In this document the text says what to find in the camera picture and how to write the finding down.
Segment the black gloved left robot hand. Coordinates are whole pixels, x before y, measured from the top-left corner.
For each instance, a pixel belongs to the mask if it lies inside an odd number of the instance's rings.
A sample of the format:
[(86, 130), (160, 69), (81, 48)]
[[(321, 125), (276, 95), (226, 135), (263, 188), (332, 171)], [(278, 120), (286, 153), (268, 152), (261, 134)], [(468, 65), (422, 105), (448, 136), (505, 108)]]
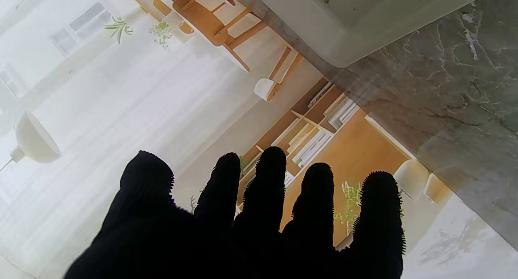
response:
[(235, 214), (240, 159), (218, 159), (194, 213), (175, 205), (174, 174), (151, 152), (127, 164), (120, 189), (91, 245), (65, 279), (399, 279), (406, 242), (402, 198), (392, 174), (376, 171), (361, 187), (353, 241), (333, 246), (334, 181), (331, 167), (305, 173), (292, 209), (280, 224), (286, 156), (267, 148)]

